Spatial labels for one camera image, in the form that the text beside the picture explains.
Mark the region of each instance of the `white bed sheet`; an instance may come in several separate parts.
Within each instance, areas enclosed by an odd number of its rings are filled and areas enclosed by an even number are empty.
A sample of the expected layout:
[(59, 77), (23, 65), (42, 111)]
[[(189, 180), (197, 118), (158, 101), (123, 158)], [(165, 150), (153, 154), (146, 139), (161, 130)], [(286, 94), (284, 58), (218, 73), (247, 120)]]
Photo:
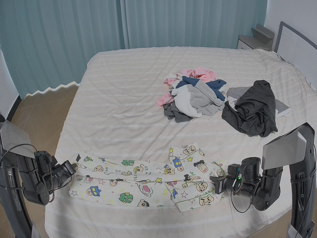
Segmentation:
[[(168, 91), (163, 79), (182, 68), (206, 67), (227, 87), (251, 86), (265, 79), (275, 97), (293, 109), (276, 120), (278, 132), (248, 137), (215, 116), (189, 122), (168, 121), (156, 100)], [(69, 109), (56, 150), (63, 162), (85, 150), (111, 159), (168, 161), (170, 147), (198, 142), (211, 160), (240, 163), (262, 156), (262, 146), (309, 122), (317, 128), (317, 95), (303, 75), (276, 55), (263, 50), (165, 47), (102, 52), (87, 70)], [(114, 207), (70, 198), (56, 192), (46, 206), (45, 228), (57, 237), (247, 237), (291, 209), (289, 168), (281, 179), (281, 195), (266, 211), (253, 206), (244, 214), (225, 200), (188, 212), (176, 207)], [(234, 197), (240, 210), (249, 200)]]

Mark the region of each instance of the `curtain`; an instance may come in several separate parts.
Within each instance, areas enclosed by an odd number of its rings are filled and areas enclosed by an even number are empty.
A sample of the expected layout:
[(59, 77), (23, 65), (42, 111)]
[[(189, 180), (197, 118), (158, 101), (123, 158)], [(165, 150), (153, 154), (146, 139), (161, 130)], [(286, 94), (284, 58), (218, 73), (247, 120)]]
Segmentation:
[(0, 43), (27, 93), (80, 83), (100, 51), (161, 46), (236, 48), (264, 24), (267, 0), (0, 0)]

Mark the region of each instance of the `wall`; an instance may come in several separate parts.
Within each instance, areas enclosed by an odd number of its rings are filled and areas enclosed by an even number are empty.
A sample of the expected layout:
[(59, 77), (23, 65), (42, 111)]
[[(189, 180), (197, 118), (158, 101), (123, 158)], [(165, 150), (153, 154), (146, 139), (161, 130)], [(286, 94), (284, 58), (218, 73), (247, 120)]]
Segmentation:
[(4, 118), (9, 114), (17, 97), (18, 92), (13, 84), (0, 49), (0, 113)]
[(275, 33), (284, 21), (317, 44), (317, 0), (267, 0), (264, 26)]

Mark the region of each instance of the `nightstand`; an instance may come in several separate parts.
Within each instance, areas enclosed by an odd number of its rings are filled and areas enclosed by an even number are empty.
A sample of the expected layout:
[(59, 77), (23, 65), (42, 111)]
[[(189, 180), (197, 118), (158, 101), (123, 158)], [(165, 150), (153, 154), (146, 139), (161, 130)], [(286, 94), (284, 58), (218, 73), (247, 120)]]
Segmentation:
[(252, 28), (252, 32), (254, 36), (239, 35), (237, 49), (272, 50), (274, 33), (271, 30), (261, 26), (260, 24), (256, 24), (256, 28)]

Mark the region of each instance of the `nightstand drawer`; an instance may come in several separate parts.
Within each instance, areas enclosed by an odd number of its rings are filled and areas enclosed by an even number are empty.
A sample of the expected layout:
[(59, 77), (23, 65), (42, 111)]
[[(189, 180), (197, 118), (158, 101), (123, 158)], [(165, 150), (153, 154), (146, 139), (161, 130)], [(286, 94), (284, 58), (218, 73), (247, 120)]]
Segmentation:
[(251, 50), (252, 48), (249, 47), (247, 44), (245, 44), (243, 41), (238, 41), (237, 50), (243, 49), (243, 50)]

